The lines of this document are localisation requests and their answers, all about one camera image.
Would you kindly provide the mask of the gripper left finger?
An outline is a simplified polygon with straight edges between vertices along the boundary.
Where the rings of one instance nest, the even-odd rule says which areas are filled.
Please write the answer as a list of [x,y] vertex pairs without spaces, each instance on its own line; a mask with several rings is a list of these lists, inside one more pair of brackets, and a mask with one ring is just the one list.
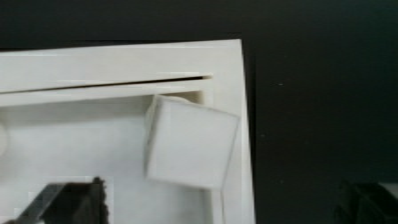
[[105,180],[52,183],[13,224],[111,224]]

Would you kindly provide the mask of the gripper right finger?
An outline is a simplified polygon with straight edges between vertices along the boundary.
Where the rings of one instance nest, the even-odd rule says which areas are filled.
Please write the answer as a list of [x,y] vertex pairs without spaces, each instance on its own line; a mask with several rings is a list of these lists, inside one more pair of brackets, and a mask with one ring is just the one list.
[[342,182],[335,224],[398,224],[398,198],[379,183]]

